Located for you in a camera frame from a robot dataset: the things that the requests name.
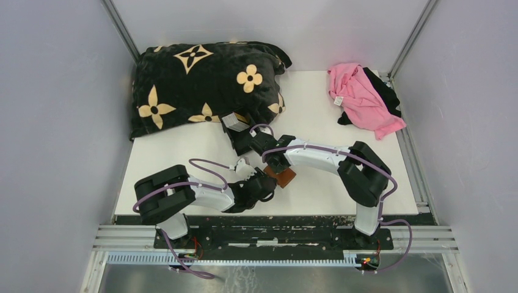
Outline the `brown leather card holder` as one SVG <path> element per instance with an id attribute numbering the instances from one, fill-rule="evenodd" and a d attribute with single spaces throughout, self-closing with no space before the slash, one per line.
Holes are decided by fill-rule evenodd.
<path id="1" fill-rule="evenodd" d="M 270 177 L 277 180 L 277 185 L 281 188 L 285 188 L 296 176 L 296 173 L 292 169 L 287 168 L 283 172 L 276 174 L 270 166 L 267 166 L 263 171 Z"/>

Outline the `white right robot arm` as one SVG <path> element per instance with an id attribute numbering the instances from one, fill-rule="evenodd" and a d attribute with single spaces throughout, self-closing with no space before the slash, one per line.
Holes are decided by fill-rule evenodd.
<path id="1" fill-rule="evenodd" d="M 356 203 L 352 227 L 354 244 L 368 249 L 378 241 L 382 207 L 398 183 L 384 161 L 364 142 L 353 146 L 315 145 L 295 136 L 276 139 L 263 131 L 252 131 L 250 148 L 278 175 L 293 166 L 304 166 L 337 175 Z"/>

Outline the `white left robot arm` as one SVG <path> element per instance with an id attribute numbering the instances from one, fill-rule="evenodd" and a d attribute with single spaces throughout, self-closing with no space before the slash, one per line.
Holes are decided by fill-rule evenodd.
<path id="1" fill-rule="evenodd" d="M 182 210 L 188 206 L 211 208 L 227 214 L 250 210 L 258 202 L 274 196 L 277 180 L 243 160 L 229 168 L 241 179 L 235 183 L 209 183 L 190 175 L 178 164 L 139 180 L 134 185 L 136 203 L 132 210 L 143 225 L 153 225 L 166 233 L 178 248 L 192 240 L 188 219 Z"/>

